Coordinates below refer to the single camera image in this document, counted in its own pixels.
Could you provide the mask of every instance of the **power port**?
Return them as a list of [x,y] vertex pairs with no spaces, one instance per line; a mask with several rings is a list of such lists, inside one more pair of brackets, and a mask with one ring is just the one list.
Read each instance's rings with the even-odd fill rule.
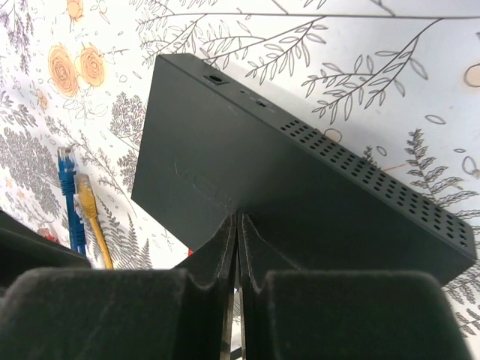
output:
[[257,105],[261,106],[261,107],[267,107],[267,104],[264,103],[264,102],[261,101],[261,100],[257,100],[257,101],[255,101],[255,103],[256,103]]
[[215,85],[222,85],[228,84],[229,81],[222,79],[219,75],[205,75],[204,76],[207,80],[211,81]]

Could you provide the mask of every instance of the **blue cable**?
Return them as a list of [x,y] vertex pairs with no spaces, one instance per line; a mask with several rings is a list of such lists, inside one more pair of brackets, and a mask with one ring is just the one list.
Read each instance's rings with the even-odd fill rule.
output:
[[60,180],[61,193],[67,200],[68,232],[70,235],[70,248],[86,255],[85,227],[80,216],[75,211],[75,180],[77,174],[71,148],[61,147],[57,151],[58,179]]

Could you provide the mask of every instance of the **ethernet cable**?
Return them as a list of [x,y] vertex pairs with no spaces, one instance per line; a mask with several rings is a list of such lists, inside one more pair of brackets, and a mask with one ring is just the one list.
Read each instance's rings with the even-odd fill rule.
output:
[[113,269],[112,258],[105,242],[104,234],[100,228],[97,219],[97,204],[95,203],[95,196],[93,194],[92,186],[88,175],[75,175],[76,191],[78,193],[78,200],[82,206],[83,214],[90,220],[91,228],[100,245],[103,261],[106,269]]
[[75,211],[75,170],[74,154],[71,148],[60,147],[57,150],[58,179],[60,180],[61,193],[67,200],[68,232],[70,235],[70,248],[82,255],[86,255],[85,227],[80,216]]

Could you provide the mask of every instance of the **floral tablecloth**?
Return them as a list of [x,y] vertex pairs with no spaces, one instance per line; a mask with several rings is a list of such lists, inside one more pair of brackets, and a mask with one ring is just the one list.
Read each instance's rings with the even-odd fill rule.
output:
[[[73,146],[118,269],[168,269],[188,253],[131,200],[161,53],[205,59],[480,236],[478,2],[1,0],[0,39],[0,206],[67,245],[56,149]],[[479,275],[445,287],[478,359]]]

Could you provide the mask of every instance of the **yellow ethernet cable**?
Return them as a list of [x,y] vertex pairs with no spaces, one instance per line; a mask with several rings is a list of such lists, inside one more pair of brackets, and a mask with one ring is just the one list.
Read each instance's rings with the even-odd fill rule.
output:
[[108,251],[107,243],[105,242],[104,234],[100,228],[97,219],[97,204],[95,203],[95,196],[93,194],[92,186],[90,185],[90,179],[88,175],[77,174],[75,175],[76,193],[78,194],[78,200],[82,206],[83,213],[90,220],[91,228],[97,238],[97,242],[100,245],[100,249],[105,262],[106,269],[113,269],[112,258]]

